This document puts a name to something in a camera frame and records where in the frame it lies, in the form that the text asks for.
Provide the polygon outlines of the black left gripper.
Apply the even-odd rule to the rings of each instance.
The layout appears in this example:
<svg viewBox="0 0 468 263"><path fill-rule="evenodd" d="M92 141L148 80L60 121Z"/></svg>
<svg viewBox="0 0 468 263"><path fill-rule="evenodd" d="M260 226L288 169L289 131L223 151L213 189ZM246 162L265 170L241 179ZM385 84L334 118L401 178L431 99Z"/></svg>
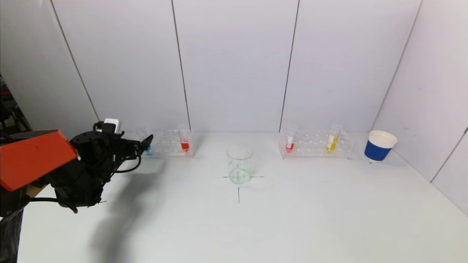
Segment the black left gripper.
<svg viewBox="0 0 468 263"><path fill-rule="evenodd" d="M135 160L142 155L143 151L151 149L151 143L154 135L150 134L142 142L121 138L121 159Z"/></svg>

